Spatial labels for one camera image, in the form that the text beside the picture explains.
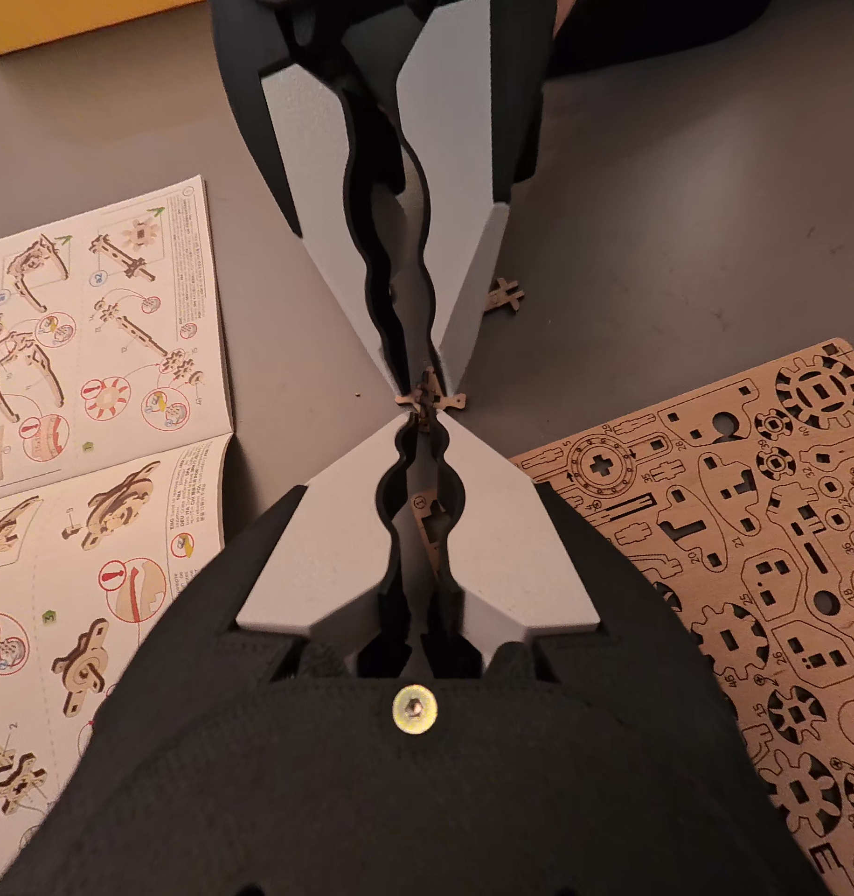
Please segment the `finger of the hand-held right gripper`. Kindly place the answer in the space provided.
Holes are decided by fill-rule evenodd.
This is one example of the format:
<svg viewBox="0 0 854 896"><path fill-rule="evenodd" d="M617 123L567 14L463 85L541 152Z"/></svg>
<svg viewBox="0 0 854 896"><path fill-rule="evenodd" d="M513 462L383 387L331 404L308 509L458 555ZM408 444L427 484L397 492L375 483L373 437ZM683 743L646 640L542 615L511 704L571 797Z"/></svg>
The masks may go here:
<svg viewBox="0 0 854 896"><path fill-rule="evenodd" d="M396 82L404 138L422 170L431 340L446 392L472 356L509 207L493 197L490 4L436 8Z"/></svg>
<svg viewBox="0 0 854 896"><path fill-rule="evenodd" d="M298 63L262 79L301 240L365 350L398 396L407 362L394 362L373 309L374 264L351 220L354 145L340 96Z"/></svg>

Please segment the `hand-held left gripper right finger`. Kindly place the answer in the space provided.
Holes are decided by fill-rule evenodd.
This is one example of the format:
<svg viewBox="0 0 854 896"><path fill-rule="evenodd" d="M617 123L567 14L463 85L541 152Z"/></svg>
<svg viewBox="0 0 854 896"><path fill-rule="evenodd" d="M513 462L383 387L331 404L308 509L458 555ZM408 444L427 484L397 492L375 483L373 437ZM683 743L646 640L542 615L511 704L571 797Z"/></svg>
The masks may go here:
<svg viewBox="0 0 854 896"><path fill-rule="evenodd" d="M450 517L439 571L451 633L486 668L505 644L595 632L599 613L533 480L444 411L430 436Z"/></svg>

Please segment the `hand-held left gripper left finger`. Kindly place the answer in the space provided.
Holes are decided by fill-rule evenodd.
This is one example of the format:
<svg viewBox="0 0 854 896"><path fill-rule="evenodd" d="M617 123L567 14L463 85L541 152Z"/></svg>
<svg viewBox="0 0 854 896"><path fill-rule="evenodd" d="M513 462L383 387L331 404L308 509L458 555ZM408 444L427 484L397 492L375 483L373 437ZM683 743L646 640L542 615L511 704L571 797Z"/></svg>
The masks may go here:
<svg viewBox="0 0 854 896"><path fill-rule="evenodd" d="M302 636L397 678L411 647L394 519L408 500L418 417L402 413L309 481L237 624Z"/></svg>

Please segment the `long wooden axle part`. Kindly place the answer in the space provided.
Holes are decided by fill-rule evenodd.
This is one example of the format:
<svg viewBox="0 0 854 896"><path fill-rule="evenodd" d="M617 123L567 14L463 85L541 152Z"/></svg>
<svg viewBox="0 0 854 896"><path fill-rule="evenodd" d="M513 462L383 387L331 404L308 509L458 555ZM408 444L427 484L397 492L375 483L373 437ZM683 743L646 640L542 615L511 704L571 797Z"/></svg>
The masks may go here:
<svg viewBox="0 0 854 896"><path fill-rule="evenodd" d="M436 493L433 499L425 500L423 508L416 509L414 515L428 545L437 581L443 587L456 588L450 569L448 536L463 512L464 488L461 478L446 458L451 435L443 422L443 413L429 409L427 421L430 454L436 467Z"/></svg>

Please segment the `small wooden key-shaped part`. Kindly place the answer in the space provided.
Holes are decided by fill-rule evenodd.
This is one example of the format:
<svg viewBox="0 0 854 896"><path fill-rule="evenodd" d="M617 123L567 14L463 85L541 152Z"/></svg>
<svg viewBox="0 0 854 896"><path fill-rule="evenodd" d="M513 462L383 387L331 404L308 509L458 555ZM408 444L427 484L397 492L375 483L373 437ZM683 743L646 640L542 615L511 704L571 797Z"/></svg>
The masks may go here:
<svg viewBox="0 0 854 896"><path fill-rule="evenodd" d="M495 285L487 293L484 314L501 308L509 308L513 313L517 313L524 297L525 293L518 281L498 277Z"/></svg>

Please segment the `small wooden cross part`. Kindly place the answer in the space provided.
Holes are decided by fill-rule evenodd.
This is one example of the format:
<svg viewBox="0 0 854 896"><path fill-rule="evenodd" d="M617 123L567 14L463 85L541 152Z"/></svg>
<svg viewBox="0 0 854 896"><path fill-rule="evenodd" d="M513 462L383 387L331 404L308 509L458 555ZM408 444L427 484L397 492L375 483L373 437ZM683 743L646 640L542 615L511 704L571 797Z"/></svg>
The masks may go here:
<svg viewBox="0 0 854 896"><path fill-rule="evenodd" d="M430 412L432 410L465 409L466 395L456 393L444 395L442 386L433 366L427 367L421 375L420 381L406 395L397 395L396 404L400 406L410 405L418 413L418 428L422 433L430 431Z"/></svg>

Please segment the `laser-cut wooden parts sheet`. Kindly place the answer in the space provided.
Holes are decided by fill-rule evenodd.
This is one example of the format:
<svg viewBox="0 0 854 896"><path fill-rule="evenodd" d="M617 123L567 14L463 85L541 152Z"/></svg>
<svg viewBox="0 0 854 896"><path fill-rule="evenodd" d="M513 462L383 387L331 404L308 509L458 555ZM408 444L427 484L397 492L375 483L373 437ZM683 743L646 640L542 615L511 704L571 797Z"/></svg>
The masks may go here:
<svg viewBox="0 0 854 896"><path fill-rule="evenodd" d="M854 894L854 349L825 340L511 462L680 615L782 819Z"/></svg>

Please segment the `yellow plastic bin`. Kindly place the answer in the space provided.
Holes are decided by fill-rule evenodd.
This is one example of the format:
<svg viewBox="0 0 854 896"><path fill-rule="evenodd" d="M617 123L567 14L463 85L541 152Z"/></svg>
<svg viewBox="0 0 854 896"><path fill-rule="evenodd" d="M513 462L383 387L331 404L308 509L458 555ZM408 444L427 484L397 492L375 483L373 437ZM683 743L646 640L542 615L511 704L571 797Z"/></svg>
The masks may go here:
<svg viewBox="0 0 854 896"><path fill-rule="evenodd" d="M191 1L0 1L0 56L190 4Z"/></svg>

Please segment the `black cushion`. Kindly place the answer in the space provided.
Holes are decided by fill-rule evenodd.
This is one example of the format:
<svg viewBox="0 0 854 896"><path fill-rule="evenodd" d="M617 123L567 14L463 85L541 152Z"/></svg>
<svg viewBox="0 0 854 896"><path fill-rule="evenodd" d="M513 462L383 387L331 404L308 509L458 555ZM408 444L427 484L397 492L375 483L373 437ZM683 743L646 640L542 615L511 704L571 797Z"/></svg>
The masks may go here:
<svg viewBox="0 0 854 896"><path fill-rule="evenodd" d="M559 2L547 75L587 73L700 47L747 28L769 1Z"/></svg>

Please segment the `open instruction booklet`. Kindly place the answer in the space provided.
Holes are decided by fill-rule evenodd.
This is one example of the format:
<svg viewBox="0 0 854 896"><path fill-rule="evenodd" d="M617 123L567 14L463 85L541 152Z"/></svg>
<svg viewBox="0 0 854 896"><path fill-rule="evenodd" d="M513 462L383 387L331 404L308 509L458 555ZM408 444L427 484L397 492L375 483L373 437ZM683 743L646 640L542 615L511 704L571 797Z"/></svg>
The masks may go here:
<svg viewBox="0 0 854 896"><path fill-rule="evenodd" d="M0 239L0 876L222 548L214 266L201 176Z"/></svg>

